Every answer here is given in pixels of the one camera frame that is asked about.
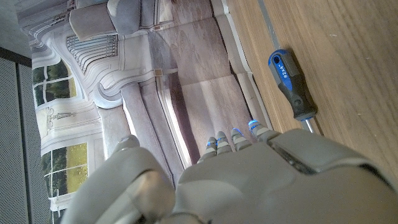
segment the blue led light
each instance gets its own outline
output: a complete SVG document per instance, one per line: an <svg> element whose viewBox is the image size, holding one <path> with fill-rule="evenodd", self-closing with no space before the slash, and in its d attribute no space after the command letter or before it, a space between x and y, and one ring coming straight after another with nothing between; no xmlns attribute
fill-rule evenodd
<svg viewBox="0 0 398 224"><path fill-rule="evenodd" d="M242 134L242 132L238 128L233 128L233 130L237 130L239 133Z"/></svg>
<svg viewBox="0 0 398 224"><path fill-rule="evenodd" d="M260 124L254 125L253 127L251 127L250 131L252 131L255 127L259 126Z"/></svg>
<svg viewBox="0 0 398 224"><path fill-rule="evenodd" d="M250 122L248 123L248 125L250 126L252 123L255 123L255 122L258 122L258 121L252 120L252 121L250 121Z"/></svg>

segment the grey acoustic panel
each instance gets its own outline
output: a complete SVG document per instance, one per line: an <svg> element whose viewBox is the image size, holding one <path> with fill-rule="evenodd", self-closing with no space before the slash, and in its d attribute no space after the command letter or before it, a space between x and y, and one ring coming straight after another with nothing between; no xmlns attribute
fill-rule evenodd
<svg viewBox="0 0 398 224"><path fill-rule="evenodd" d="M16 65L0 58L0 222L28 223Z"/></svg>
<svg viewBox="0 0 398 224"><path fill-rule="evenodd" d="M19 80L21 82L22 115L25 131L32 223L46 223L50 215L50 201L47 198L41 164L41 141L33 99L32 69L19 65Z"/></svg>

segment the screwdriver handle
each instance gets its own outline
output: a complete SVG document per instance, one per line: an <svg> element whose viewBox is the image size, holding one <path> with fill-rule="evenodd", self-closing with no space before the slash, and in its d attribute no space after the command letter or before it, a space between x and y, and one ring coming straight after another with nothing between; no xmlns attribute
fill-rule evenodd
<svg viewBox="0 0 398 224"><path fill-rule="evenodd" d="M300 74L287 50L276 50L268 60L275 81L293 109L294 118L303 121L315 116L317 110L305 95L304 75Z"/></svg>

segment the painted window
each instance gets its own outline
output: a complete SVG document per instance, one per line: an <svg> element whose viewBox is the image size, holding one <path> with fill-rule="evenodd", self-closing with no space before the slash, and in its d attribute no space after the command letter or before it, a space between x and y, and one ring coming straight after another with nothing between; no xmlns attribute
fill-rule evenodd
<svg viewBox="0 0 398 224"><path fill-rule="evenodd" d="M49 198L76 192L87 179L87 143L52 150L42 165Z"/></svg>
<svg viewBox="0 0 398 224"><path fill-rule="evenodd" d="M33 69L32 81L36 108L55 99L77 96L74 75L62 60Z"/></svg>

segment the robot finger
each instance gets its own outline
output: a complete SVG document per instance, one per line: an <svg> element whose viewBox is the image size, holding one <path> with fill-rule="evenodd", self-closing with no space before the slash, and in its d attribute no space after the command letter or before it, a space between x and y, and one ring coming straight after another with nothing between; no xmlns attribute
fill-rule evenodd
<svg viewBox="0 0 398 224"><path fill-rule="evenodd" d="M240 151L251 146L251 143L243 136L242 132L238 128L232 129L231 137L236 151Z"/></svg>
<svg viewBox="0 0 398 224"><path fill-rule="evenodd" d="M260 122L252 120L249 122L249 130L259 142L267 142L270 138L276 137L280 133L264 127Z"/></svg>
<svg viewBox="0 0 398 224"><path fill-rule="evenodd" d="M216 137L217 137L217 155L226 152L232 152L232 148L229 145L224 132L219 131Z"/></svg>
<svg viewBox="0 0 398 224"><path fill-rule="evenodd" d="M207 140L206 151L201 156L201 158L198 160L197 163L201 163L205 159L214 157L216 155L217 155L217 140L214 137L210 137L209 140Z"/></svg>

